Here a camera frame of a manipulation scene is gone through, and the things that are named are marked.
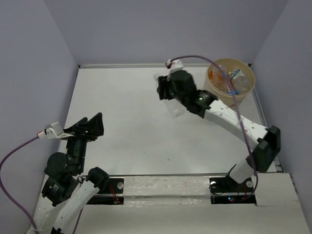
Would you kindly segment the clear bottle without cap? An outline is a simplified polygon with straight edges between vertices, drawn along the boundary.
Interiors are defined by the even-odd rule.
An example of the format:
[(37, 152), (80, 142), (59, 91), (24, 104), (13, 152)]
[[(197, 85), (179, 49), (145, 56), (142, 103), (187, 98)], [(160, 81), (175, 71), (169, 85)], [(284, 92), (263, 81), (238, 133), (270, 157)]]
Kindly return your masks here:
[[(157, 83), (157, 78), (159, 76), (163, 76), (161, 74), (155, 74), (154, 75), (154, 80), (156, 82), (156, 90), (157, 90), (157, 86), (158, 86), (158, 83)], [(171, 87), (171, 81), (168, 80), (170, 82), (170, 86), (169, 86), (169, 92), (171, 94), (171, 99), (170, 100), (162, 100), (163, 103), (165, 104), (167, 110), (169, 111), (170, 115), (172, 116), (172, 118), (177, 118), (181, 115), (183, 115), (185, 113), (185, 107), (178, 101), (174, 98), (171, 90), (170, 90), (170, 87)]]

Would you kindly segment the clear bottle blue cap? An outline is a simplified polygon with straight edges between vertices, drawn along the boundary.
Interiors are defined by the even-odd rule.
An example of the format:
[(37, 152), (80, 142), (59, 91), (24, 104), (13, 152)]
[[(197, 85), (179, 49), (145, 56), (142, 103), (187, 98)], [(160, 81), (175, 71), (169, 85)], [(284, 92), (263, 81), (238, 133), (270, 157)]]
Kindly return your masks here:
[(220, 64), (218, 66), (218, 68), (214, 67), (213, 71), (214, 72), (220, 72), (222, 74), (223, 84), (216, 87), (219, 91), (222, 91), (222, 92), (224, 92), (226, 94), (230, 94), (230, 95), (238, 95), (238, 92), (234, 88), (233, 83), (231, 82), (231, 80), (228, 80), (228, 72), (227, 72), (227, 66), (226, 65)]

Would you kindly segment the green label water bottle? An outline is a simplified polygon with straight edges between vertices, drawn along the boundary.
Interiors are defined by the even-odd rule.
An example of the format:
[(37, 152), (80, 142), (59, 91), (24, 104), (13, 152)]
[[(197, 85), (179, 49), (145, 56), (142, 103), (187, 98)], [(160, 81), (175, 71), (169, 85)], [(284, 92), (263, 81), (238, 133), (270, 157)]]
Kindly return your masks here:
[(239, 94), (244, 94), (251, 90), (251, 83), (249, 82), (245, 74), (241, 71), (241, 69), (232, 70), (230, 78)]

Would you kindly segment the orange bottle white cap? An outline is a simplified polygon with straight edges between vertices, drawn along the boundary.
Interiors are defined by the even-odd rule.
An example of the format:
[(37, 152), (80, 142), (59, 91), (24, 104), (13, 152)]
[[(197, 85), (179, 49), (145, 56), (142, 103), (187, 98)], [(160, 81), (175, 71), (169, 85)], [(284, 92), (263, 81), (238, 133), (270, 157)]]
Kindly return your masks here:
[(208, 77), (213, 86), (217, 87), (223, 84), (222, 74), (220, 72), (210, 71)]

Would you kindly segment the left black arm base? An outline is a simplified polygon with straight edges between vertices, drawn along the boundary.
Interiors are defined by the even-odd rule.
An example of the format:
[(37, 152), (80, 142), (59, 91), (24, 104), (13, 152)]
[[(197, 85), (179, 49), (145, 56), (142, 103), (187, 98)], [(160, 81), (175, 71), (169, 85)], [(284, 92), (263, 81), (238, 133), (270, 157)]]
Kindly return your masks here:
[(100, 190), (87, 205), (123, 205), (124, 177), (112, 176), (105, 189)]

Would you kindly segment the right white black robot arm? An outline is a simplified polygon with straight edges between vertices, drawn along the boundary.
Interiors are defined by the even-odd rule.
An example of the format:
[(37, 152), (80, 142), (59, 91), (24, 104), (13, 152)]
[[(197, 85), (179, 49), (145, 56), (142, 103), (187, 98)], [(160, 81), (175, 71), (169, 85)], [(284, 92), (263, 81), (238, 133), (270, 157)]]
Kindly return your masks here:
[(278, 127), (273, 125), (267, 128), (238, 116), (216, 95), (197, 89), (193, 76), (185, 70), (166, 76), (156, 75), (155, 80), (160, 100), (176, 100), (190, 113), (219, 125), (248, 144), (248, 156), (234, 165), (224, 179), (229, 191), (236, 191), (255, 172), (267, 172), (281, 150), (281, 131)]

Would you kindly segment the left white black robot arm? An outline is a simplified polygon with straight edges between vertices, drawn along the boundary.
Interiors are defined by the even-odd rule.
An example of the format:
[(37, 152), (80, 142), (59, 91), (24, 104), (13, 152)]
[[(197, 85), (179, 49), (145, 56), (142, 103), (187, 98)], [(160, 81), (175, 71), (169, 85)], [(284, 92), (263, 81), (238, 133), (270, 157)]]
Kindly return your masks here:
[(41, 190), (29, 234), (65, 233), (87, 202), (96, 193), (107, 189), (109, 175), (99, 167), (92, 168), (83, 180), (78, 179), (84, 171), (87, 144), (103, 135), (101, 112), (91, 119), (84, 117), (67, 129), (58, 122), (48, 124), (37, 134), (40, 139), (61, 139), (67, 143), (64, 153), (53, 153), (47, 160), (44, 169), (47, 180)]

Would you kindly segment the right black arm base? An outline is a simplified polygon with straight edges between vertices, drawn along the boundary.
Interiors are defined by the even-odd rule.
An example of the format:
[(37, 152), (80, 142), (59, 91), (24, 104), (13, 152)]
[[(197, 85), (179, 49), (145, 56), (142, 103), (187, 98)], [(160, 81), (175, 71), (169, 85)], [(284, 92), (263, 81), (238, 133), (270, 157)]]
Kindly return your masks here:
[(255, 188), (251, 177), (241, 183), (235, 182), (227, 173), (223, 177), (209, 178), (211, 204), (253, 204), (256, 205)]

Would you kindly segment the beige round bin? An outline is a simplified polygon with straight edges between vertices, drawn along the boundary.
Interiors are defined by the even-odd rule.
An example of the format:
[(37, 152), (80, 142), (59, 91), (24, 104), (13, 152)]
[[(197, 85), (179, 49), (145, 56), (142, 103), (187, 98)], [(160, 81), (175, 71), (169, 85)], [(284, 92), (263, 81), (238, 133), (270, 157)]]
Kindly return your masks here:
[(235, 100), (236, 100), (237, 104), (240, 105), (241, 102), (247, 97), (247, 95), (249, 95), (252, 92), (252, 90), (255, 86), (255, 75), (254, 75), (253, 71), (251, 70), (251, 68), (247, 64), (245, 64), (244, 62), (242, 62), (240, 60), (236, 60), (233, 58), (220, 58), (220, 59), (215, 61), (215, 64), (217, 64), (217, 65), (224, 64), (227, 66), (227, 72), (228, 72), (228, 79), (229, 80), (231, 80), (230, 74), (231, 74), (232, 70), (241, 69), (241, 71), (245, 74), (245, 76), (248, 78), (249, 82), (251, 83), (252, 88), (247, 93), (238, 94), (238, 95), (226, 94), (222, 91), (219, 91), (215, 86), (212, 85), (212, 83), (210, 82), (210, 79), (208, 77), (208, 73), (210, 71), (213, 71), (215, 66), (211, 64), (208, 67), (208, 69), (206, 71), (206, 78), (204, 81), (203, 89), (211, 92), (214, 95), (216, 95), (227, 106), (234, 109), (235, 103), (234, 103), (233, 96), (235, 96)]

